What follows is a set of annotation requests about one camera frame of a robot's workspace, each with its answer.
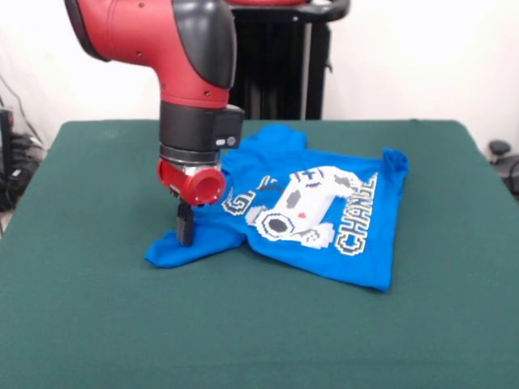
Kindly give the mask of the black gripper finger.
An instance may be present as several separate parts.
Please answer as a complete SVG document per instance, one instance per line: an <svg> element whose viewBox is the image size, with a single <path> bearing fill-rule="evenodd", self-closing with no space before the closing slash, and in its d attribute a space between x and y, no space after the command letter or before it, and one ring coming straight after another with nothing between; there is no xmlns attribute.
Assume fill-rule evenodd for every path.
<svg viewBox="0 0 519 389"><path fill-rule="evenodd" d="M187 204L181 200L177 210L177 239L186 241Z"/></svg>
<svg viewBox="0 0 519 389"><path fill-rule="evenodd" d="M193 211L189 204L182 205L182 244L190 246L193 239Z"/></svg>

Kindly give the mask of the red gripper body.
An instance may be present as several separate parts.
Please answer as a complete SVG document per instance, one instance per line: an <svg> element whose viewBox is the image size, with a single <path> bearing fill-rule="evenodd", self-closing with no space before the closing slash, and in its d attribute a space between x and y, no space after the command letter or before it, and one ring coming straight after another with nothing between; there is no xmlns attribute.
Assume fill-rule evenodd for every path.
<svg viewBox="0 0 519 389"><path fill-rule="evenodd" d="M193 207L212 205L225 193L225 178L220 166L176 166L162 158L157 162L160 183Z"/></svg>

